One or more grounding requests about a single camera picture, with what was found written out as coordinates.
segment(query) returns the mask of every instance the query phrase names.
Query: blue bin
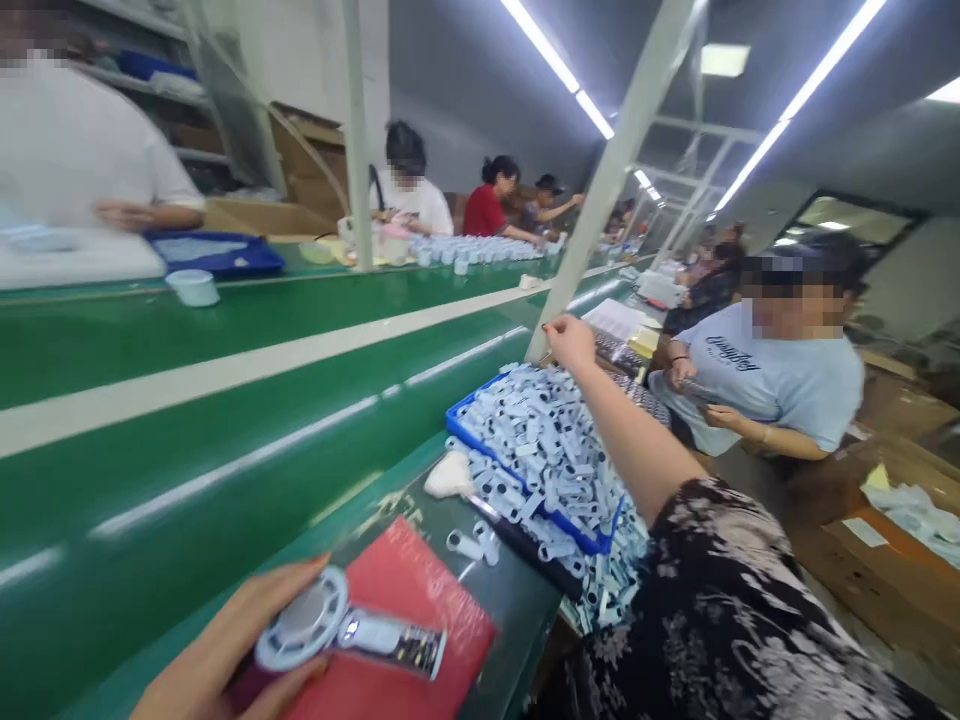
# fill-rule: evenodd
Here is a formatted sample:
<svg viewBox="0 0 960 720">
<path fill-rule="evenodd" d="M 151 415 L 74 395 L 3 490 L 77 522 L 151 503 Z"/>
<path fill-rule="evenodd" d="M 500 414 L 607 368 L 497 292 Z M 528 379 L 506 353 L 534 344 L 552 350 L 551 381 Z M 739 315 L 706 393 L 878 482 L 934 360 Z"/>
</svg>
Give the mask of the blue bin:
<svg viewBox="0 0 960 720">
<path fill-rule="evenodd" d="M 490 387 L 497 380 L 500 380 L 501 378 L 506 377 L 508 374 L 509 373 L 500 373 L 495 378 L 493 378 L 493 380 L 491 380 L 488 383 L 485 383 L 484 385 L 481 385 L 479 388 L 477 388 L 477 390 L 474 390 L 472 393 L 467 395 L 467 397 L 465 397 L 463 400 L 461 400 L 452 408 L 447 410 L 446 412 L 447 430 L 450 432 L 451 435 L 459 438 L 460 441 L 467 447 L 472 448 L 477 452 L 483 453 L 484 455 L 487 455 L 493 458 L 493 460 L 497 463 L 497 465 L 499 465 L 501 468 L 503 468 L 503 470 L 510 473 L 513 477 L 515 477 L 517 480 L 520 481 L 520 483 L 523 485 L 523 489 L 529 495 L 530 489 L 527 487 L 527 481 L 524 480 L 522 477 L 520 477 L 517 473 L 515 473 L 511 468 L 506 467 L 502 462 L 500 462 L 500 458 L 497 457 L 497 454 L 493 452 L 490 448 L 488 448 L 486 445 L 484 445 L 483 441 L 481 441 L 479 438 L 475 438 L 473 435 L 471 435 L 470 432 L 463 425 L 461 425 L 460 421 L 457 419 L 457 411 L 460 408 L 472 403 L 476 398 L 477 393 L 480 390 Z M 614 533 L 616 532 L 617 521 L 620 518 L 620 511 L 622 509 L 623 509 L 623 498 L 621 497 L 620 503 L 617 505 L 617 512 L 614 513 L 614 516 L 613 516 Z M 582 532 L 580 532 L 573 525 L 573 523 L 571 523 L 563 515 L 563 513 L 547 512 L 544 509 L 543 505 L 539 507 L 537 512 L 539 512 L 541 515 L 545 517 L 550 518 L 550 520 L 552 520 L 557 527 L 559 527 L 561 530 L 567 533 L 567 535 L 569 535 L 574 540 L 576 540 L 577 545 L 579 545 L 580 549 L 583 550 L 587 555 L 609 555 L 610 554 L 610 549 L 613 547 L 613 533 L 611 533 L 610 535 L 603 535 L 601 533 L 597 533 L 597 539 L 596 541 L 594 541 L 588 538 Z"/>
<path fill-rule="evenodd" d="M 190 70 L 180 65 L 173 65 L 159 58 L 138 53 L 135 50 L 122 50 L 117 57 L 117 67 L 119 67 L 120 72 L 125 75 L 130 75 L 145 82 L 150 82 L 150 78 L 153 77 L 155 72 L 183 75 L 183 77 L 188 77 L 191 80 L 200 82 L 200 78 L 197 76 L 195 70 Z"/>
</svg>

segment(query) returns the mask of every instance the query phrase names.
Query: red shirt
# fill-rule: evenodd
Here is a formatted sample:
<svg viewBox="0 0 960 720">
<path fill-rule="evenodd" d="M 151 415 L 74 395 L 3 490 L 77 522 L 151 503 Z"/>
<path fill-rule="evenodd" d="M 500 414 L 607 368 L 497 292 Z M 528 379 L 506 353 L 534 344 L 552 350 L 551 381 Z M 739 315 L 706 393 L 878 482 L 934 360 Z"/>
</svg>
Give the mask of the red shirt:
<svg viewBox="0 0 960 720">
<path fill-rule="evenodd" d="M 463 211 L 464 235 L 492 237 L 502 233 L 507 224 L 507 216 L 493 192 L 493 185 L 484 183 L 470 193 Z"/>
</svg>

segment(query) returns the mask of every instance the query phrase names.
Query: hand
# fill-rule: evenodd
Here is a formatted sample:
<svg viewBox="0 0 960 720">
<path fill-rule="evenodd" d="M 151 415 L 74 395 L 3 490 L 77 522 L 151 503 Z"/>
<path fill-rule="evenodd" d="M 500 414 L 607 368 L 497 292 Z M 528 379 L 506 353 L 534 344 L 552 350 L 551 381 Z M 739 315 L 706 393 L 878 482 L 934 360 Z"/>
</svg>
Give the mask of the hand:
<svg viewBox="0 0 960 720">
<path fill-rule="evenodd" d="M 733 430 L 737 435 L 745 435 L 747 427 L 751 423 L 743 415 L 738 413 L 732 407 L 726 405 L 704 405 L 700 408 L 704 420 L 710 427 L 721 427 L 727 430 Z"/>
<path fill-rule="evenodd" d="M 593 330 L 583 320 L 561 315 L 543 326 L 554 358 L 574 376 L 596 365 L 597 349 Z"/>
<path fill-rule="evenodd" d="M 140 234 L 156 225 L 154 208 L 150 205 L 108 199 L 98 201 L 95 209 L 103 222 L 124 232 Z"/>
<path fill-rule="evenodd" d="M 688 377 L 695 377 L 697 366 L 693 364 L 690 358 L 679 358 L 670 364 L 667 370 L 667 382 L 675 393 L 683 392 L 683 380 Z"/>
<path fill-rule="evenodd" d="M 130 720 L 226 720 L 232 717 L 223 690 L 237 665 L 274 616 L 306 588 L 329 555 L 285 565 L 247 580 L 190 643 L 147 686 Z M 240 720 L 273 720 L 311 677 L 326 670 L 326 658 L 301 665 L 264 690 Z"/>
</svg>

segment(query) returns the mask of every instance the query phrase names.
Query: tray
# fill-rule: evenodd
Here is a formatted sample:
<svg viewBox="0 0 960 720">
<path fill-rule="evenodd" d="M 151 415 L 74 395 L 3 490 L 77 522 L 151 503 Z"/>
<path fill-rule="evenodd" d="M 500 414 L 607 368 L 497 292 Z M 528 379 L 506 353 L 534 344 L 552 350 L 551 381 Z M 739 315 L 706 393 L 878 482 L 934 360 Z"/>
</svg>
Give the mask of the tray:
<svg viewBox="0 0 960 720">
<path fill-rule="evenodd" d="M 213 240 L 215 242 L 244 242 L 247 244 L 242 250 L 223 253 L 222 255 L 208 255 L 207 257 L 197 258 L 196 260 L 185 260 L 170 262 L 163 253 L 157 249 L 158 240 L 168 240 L 171 238 L 189 237 L 198 240 Z M 166 263 L 169 272 L 175 270 L 206 270 L 220 280 L 230 278 L 259 277 L 263 275 L 276 275 L 283 271 L 284 261 L 273 249 L 256 235 L 242 235 L 239 233 L 221 233 L 221 232 L 165 232 L 151 233 L 147 236 L 147 242 L 153 248 L 154 252 Z M 243 260 L 245 264 L 237 265 L 237 260 Z"/>
<path fill-rule="evenodd" d="M 524 480 L 520 475 L 515 473 L 511 468 L 505 466 L 500 461 L 500 458 L 497 456 L 495 452 L 493 452 L 490 448 L 488 448 L 483 443 L 483 441 L 481 441 L 480 439 L 470 434 L 470 432 L 463 425 L 461 425 L 460 421 L 457 419 L 457 411 L 460 408 L 472 403 L 477 393 L 480 390 L 484 390 L 490 387 L 495 382 L 497 382 L 497 380 L 500 380 L 501 378 L 504 378 L 507 375 L 509 375 L 509 373 L 500 373 L 495 378 L 481 385 L 479 388 L 477 388 L 472 393 L 467 395 L 467 397 L 465 397 L 463 400 L 461 400 L 456 405 L 454 405 L 449 410 L 447 410 L 445 414 L 447 419 L 447 430 L 450 432 L 451 435 L 454 435 L 455 437 L 459 438 L 460 441 L 467 447 L 473 448 L 477 452 L 483 453 L 484 455 L 487 455 L 488 457 L 493 458 L 493 460 L 503 470 L 510 473 L 513 477 L 515 477 L 517 480 L 520 481 L 520 483 L 523 485 L 523 489 L 526 491 L 527 495 L 529 495 L 530 489 L 527 487 L 527 481 Z M 620 502 L 617 504 L 617 511 L 613 515 L 613 528 L 614 528 L 613 533 L 611 533 L 610 535 L 603 535 L 602 533 L 597 533 L 596 541 L 591 540 L 582 532 L 580 532 L 573 525 L 573 523 L 571 523 L 566 518 L 566 516 L 564 516 L 564 514 L 561 512 L 547 512 L 544 509 L 543 505 L 537 508 L 537 512 L 543 515 L 544 517 L 547 517 L 550 520 L 552 520 L 557 527 L 559 527 L 561 530 L 567 533 L 567 535 L 572 537 L 576 541 L 577 545 L 580 546 L 580 549 L 583 550 L 587 555 L 609 555 L 610 549 L 613 547 L 613 534 L 616 533 L 617 521 L 620 519 L 620 511 L 622 509 L 623 509 L 623 497 L 621 496 Z"/>
</svg>

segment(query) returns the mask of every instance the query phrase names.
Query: shelf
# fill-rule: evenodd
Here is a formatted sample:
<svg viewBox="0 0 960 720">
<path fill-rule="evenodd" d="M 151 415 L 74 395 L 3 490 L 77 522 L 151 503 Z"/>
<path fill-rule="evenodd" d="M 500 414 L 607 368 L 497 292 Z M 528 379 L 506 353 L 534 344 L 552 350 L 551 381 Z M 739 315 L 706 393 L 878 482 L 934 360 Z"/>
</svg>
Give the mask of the shelf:
<svg viewBox="0 0 960 720">
<path fill-rule="evenodd" d="M 192 148 L 174 148 L 181 160 L 194 160 L 196 162 L 208 162 L 214 165 L 229 165 L 226 155 L 210 153 L 206 150 L 194 150 Z"/>
<path fill-rule="evenodd" d="M 177 25 L 172 23 L 169 20 L 164 20 L 158 15 L 153 13 L 144 12 L 143 10 L 138 10 L 137 8 L 130 7 L 122 2 L 122 0 L 76 0 L 83 5 L 88 7 L 96 8 L 101 12 L 109 13 L 118 18 L 122 18 L 127 22 L 131 22 L 134 25 L 139 25 L 142 28 L 146 28 L 152 32 L 155 32 L 159 35 L 166 35 L 169 38 L 174 40 L 180 40 L 186 42 L 187 40 L 187 31 Z"/>
<path fill-rule="evenodd" d="M 148 82 L 144 82 L 143 80 L 139 80 L 135 77 L 130 77 L 129 75 L 124 75 L 123 73 L 119 73 L 114 70 L 107 70 L 106 68 L 97 67 L 96 65 L 87 65 L 79 62 L 71 62 L 68 64 L 74 70 L 79 70 L 80 72 L 96 78 L 107 85 L 112 85 L 115 88 L 134 90 L 136 92 L 143 93 L 144 95 L 153 95 L 154 97 L 170 100 L 171 102 L 177 102 L 182 105 L 190 105 L 191 107 L 200 108 L 201 110 L 208 110 L 210 108 L 210 101 L 206 100 L 205 98 L 192 98 L 187 97 L 186 95 L 157 92 L 156 88 L 154 88 L 153 85 Z"/>
</svg>

